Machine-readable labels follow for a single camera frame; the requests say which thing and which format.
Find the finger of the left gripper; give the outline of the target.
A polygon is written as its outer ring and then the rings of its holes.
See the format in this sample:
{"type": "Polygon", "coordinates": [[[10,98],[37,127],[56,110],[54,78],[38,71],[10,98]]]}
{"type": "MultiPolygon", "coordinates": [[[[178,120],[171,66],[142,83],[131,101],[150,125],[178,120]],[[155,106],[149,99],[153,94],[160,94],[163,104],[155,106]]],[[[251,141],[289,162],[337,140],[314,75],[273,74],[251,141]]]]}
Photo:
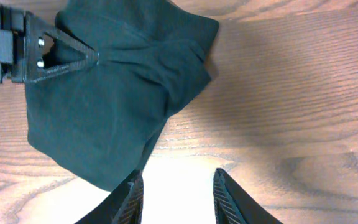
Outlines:
{"type": "Polygon", "coordinates": [[[24,25],[24,83],[37,83],[84,70],[99,59],[99,54],[91,47],[29,12],[24,25]]]}

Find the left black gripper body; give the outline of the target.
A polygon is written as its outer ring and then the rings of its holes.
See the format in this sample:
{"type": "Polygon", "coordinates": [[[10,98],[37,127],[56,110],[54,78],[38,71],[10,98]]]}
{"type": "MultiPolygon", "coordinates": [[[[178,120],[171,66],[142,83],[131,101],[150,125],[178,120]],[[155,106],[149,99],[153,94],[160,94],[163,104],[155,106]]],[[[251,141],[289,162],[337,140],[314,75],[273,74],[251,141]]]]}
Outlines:
{"type": "Polygon", "coordinates": [[[24,82],[25,15],[0,4],[0,84],[5,79],[24,82]]]}

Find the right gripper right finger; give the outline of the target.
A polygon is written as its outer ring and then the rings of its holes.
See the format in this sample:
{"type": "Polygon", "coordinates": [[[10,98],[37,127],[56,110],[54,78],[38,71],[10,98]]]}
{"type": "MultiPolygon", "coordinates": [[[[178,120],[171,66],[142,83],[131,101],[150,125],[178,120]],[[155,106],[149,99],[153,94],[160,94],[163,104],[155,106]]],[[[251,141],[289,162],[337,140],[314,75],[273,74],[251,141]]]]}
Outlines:
{"type": "Polygon", "coordinates": [[[213,198],[217,224],[282,224],[221,168],[214,173],[213,198]]]}

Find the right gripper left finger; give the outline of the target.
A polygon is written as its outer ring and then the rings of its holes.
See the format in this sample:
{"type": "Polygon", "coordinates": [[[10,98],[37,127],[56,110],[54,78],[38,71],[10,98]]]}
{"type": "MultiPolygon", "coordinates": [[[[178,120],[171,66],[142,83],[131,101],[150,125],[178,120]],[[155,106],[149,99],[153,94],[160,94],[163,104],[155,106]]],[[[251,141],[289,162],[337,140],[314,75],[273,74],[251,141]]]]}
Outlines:
{"type": "Polygon", "coordinates": [[[142,173],[135,170],[75,224],[141,224],[143,199],[142,173]]]}

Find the black t-shirt with logo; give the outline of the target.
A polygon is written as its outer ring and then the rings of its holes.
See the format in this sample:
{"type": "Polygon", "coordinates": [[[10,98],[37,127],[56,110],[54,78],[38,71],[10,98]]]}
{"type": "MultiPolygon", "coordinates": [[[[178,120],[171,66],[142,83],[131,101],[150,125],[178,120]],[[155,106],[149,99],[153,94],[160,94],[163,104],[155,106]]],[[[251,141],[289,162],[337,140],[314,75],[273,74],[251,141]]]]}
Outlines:
{"type": "Polygon", "coordinates": [[[56,26],[99,55],[91,68],[27,84],[28,142],[107,191],[144,168],[169,117],[211,81],[219,24],[169,1],[69,1],[56,26]]]}

